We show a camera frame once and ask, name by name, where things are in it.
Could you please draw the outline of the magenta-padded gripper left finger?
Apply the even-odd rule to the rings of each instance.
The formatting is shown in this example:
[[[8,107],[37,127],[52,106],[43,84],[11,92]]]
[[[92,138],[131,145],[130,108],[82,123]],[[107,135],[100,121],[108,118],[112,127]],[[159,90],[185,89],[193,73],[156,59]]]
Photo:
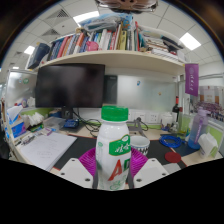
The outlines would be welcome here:
[[[59,171],[58,176],[78,186],[96,189],[98,175],[95,149],[85,152],[80,158],[71,158]]]

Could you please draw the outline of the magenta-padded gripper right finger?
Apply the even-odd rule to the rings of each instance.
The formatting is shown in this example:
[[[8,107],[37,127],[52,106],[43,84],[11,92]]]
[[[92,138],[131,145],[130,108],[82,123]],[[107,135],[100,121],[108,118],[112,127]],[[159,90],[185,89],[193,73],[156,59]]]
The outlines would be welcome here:
[[[168,175],[169,173],[156,158],[148,159],[138,150],[131,149],[127,180],[130,189],[143,187]]]

